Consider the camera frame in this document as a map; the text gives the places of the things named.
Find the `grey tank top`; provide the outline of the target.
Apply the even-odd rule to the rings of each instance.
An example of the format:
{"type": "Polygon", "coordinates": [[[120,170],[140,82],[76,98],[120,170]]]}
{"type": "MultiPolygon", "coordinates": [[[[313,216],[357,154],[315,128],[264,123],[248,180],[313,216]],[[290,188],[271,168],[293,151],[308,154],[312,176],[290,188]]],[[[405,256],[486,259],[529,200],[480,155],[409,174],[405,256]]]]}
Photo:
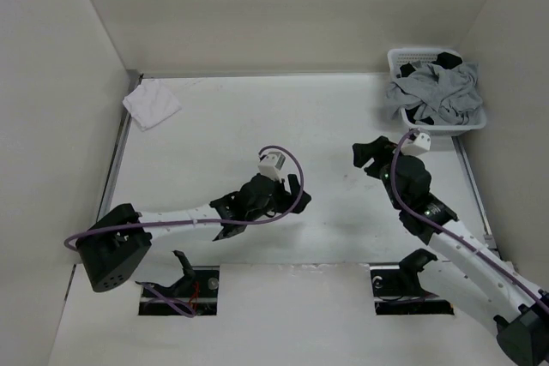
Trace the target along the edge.
{"type": "Polygon", "coordinates": [[[412,62],[385,92],[388,118],[399,110],[413,112],[413,121],[430,119],[437,126],[469,126],[480,122],[483,99],[477,92],[478,65],[462,63],[446,69],[435,63],[412,62]]]}

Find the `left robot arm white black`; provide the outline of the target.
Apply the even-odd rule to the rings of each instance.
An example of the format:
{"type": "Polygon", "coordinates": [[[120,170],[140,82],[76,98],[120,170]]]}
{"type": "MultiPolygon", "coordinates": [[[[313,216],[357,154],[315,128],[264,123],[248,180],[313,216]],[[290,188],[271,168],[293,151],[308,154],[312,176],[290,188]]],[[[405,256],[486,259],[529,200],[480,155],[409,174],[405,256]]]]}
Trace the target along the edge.
{"type": "Polygon", "coordinates": [[[95,292],[110,291],[130,279],[150,250],[153,240],[184,232],[203,233],[219,226],[215,241],[235,237],[250,225],[264,225],[290,213],[300,214],[311,202],[297,176],[273,180],[256,174],[240,190],[211,201],[204,207],[176,212],[176,220],[156,214],[139,214],[131,204],[113,208],[89,230],[75,238],[95,292]]]}

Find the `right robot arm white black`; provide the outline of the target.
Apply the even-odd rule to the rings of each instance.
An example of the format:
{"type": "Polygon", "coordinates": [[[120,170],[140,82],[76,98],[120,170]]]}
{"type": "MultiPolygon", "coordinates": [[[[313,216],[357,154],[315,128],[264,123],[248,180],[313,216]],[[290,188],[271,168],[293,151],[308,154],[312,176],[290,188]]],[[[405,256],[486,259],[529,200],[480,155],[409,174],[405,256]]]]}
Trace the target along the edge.
{"type": "Polygon", "coordinates": [[[490,251],[431,192],[431,174],[420,159],[430,147],[431,137],[417,129],[398,142],[380,136],[353,144],[354,166],[382,182],[404,228],[425,245],[400,261],[399,286],[452,303],[493,335],[514,364],[543,364],[548,292],[490,251]]]}

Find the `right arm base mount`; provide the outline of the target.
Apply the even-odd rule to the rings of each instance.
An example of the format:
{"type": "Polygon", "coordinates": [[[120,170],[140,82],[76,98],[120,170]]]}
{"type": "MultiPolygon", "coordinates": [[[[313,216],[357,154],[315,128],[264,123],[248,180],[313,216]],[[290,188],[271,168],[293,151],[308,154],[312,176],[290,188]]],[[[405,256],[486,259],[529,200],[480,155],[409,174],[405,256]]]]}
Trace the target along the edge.
{"type": "Polygon", "coordinates": [[[453,306],[421,288],[419,273],[437,257],[419,249],[397,264],[370,266],[377,315],[454,315],[453,306]]]}

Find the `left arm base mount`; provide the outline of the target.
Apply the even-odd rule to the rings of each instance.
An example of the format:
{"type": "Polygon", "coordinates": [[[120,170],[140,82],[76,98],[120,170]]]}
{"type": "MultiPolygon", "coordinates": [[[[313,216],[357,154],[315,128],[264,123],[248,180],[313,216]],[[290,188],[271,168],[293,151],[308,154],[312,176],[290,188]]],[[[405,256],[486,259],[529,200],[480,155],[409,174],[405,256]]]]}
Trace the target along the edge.
{"type": "Polygon", "coordinates": [[[184,252],[149,256],[134,273],[142,288],[140,316],[215,316],[218,312],[220,269],[194,266],[184,252]]]}

